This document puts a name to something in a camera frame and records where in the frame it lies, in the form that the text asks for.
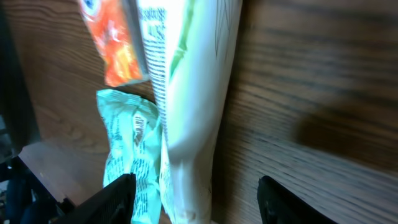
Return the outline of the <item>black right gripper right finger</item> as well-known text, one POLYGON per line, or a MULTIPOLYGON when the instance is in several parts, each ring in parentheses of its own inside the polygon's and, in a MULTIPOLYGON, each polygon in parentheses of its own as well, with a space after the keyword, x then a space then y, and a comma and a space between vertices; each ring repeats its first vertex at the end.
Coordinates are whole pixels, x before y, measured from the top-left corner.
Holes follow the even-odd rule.
POLYGON ((273 178, 259 179, 257 201, 263 224, 336 224, 273 178))

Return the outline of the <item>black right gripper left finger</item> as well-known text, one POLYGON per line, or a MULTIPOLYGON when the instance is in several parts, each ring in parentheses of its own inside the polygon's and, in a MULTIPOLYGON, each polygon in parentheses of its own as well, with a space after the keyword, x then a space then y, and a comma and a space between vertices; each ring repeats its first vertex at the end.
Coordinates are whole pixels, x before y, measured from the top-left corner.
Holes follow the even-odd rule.
POLYGON ((135 195, 136 176, 123 174, 55 224, 130 224, 135 195))

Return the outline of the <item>teal tissue pack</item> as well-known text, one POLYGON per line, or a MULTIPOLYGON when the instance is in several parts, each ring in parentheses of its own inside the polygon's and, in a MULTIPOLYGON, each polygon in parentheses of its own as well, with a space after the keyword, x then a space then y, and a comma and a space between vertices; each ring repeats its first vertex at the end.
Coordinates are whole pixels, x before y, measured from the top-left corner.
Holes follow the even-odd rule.
POLYGON ((103 187, 123 174, 135 174, 131 223, 158 223, 162 126, 156 105, 139 95, 112 89, 97 91, 96 100, 109 141, 103 187))

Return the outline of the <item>white tube with gold cap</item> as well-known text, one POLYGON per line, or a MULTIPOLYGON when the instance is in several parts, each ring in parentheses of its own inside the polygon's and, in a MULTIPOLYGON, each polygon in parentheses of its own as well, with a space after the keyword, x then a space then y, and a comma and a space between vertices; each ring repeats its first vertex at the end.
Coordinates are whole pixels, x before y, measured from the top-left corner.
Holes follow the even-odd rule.
POLYGON ((164 209, 172 223, 209 223, 213 156, 243 3, 141 0, 137 5, 163 128, 164 209))

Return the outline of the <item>orange tissue pack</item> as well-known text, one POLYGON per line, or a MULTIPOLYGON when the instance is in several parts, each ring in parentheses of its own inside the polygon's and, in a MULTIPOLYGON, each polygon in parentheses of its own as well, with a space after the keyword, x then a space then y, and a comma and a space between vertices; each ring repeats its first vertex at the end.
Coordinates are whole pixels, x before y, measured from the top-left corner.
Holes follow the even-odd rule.
POLYGON ((80 14, 104 60, 104 82, 111 87, 149 79, 139 63, 122 0, 79 0, 80 14))

